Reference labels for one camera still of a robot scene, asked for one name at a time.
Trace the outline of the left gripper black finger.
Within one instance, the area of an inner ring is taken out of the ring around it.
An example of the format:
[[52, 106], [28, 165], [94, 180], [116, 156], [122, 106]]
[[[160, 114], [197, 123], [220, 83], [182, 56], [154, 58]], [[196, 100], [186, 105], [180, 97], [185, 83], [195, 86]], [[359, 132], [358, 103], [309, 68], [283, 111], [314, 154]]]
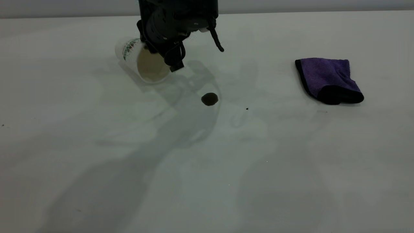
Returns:
[[176, 72], [184, 67], [185, 47], [182, 41], [167, 49], [164, 54], [164, 62], [170, 67], [171, 72]]
[[142, 43], [145, 43], [146, 42], [146, 37], [145, 37], [144, 31], [143, 31], [143, 23], [142, 23], [142, 20], [137, 21], [136, 26], [137, 26], [137, 28], [139, 30], [139, 39], [140, 39], [140, 41]]

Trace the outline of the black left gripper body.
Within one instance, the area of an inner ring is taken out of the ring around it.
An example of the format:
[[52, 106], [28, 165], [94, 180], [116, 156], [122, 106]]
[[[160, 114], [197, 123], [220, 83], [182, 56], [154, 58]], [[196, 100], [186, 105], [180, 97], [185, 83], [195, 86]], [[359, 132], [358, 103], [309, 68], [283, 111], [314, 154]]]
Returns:
[[152, 54], [164, 55], [167, 49], [185, 40], [194, 31], [209, 31], [215, 44], [218, 44], [218, 35], [215, 31], [216, 22], [211, 14], [154, 11], [147, 18], [141, 20], [146, 37], [145, 49]]

